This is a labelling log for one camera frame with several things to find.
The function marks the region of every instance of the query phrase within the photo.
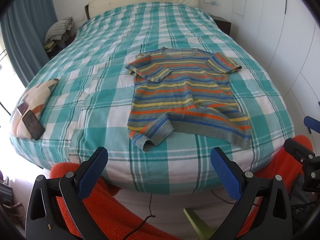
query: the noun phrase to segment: teal and white plaid bedspread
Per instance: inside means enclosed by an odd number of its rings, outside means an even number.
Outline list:
[[[126,125],[134,86],[125,66],[138,53],[160,47],[222,51],[243,66],[229,79],[240,109],[251,119],[251,149],[177,132],[149,152],[132,145]],[[38,141],[11,137],[17,153],[50,169],[59,162],[81,163],[104,146],[109,160],[103,176],[121,188],[154,194],[214,189],[221,184],[210,164],[213,147],[219,146],[243,170],[256,171],[294,136],[268,74],[207,14],[181,4],[140,3],[96,16],[27,89],[52,78],[60,81],[40,119],[45,133]]]

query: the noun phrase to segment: short-sleeved sweater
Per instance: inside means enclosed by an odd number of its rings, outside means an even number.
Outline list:
[[[229,87],[228,74],[241,66],[222,52],[161,48],[138,55],[127,69],[135,89],[127,128],[140,149],[158,145],[172,131],[251,147],[249,117]]]

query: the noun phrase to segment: curtain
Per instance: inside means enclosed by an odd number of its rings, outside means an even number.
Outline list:
[[[57,21],[52,0],[15,0],[1,20],[7,55],[25,87],[49,61],[44,38]]]

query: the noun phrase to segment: shirt sleeve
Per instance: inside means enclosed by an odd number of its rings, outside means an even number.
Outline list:
[[[129,72],[135,72],[142,78],[159,83],[165,76],[167,76],[172,70],[161,67],[156,62],[152,61],[151,54],[138,56],[137,59],[126,66]]]
[[[220,52],[217,52],[211,58],[209,58],[206,64],[217,73],[233,73],[242,68],[231,58],[226,57]]]

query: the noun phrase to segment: beige patterned pillow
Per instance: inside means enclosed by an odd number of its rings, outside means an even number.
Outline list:
[[[32,139],[31,134],[22,122],[22,118],[29,110],[32,110],[38,120],[40,119],[41,113],[58,81],[59,79],[57,78],[50,79],[41,84],[33,86],[27,92],[25,92],[19,104],[21,104],[22,101],[25,101],[28,104],[28,108],[23,115],[20,115],[17,109],[14,111],[10,130],[10,133],[13,136],[18,138]]]

